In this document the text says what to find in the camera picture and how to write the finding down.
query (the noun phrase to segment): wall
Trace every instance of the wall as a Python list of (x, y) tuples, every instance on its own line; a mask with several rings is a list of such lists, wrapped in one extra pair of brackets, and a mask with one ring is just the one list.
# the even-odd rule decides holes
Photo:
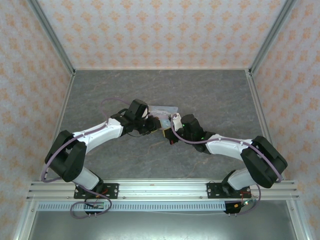
[(248, 68), (285, 0), (40, 0), (76, 69)]
[(254, 78), (285, 175), (320, 236), (320, 5), (298, 0)]
[(26, 0), (0, 2), (0, 235), (13, 238), (53, 140), (70, 75)]

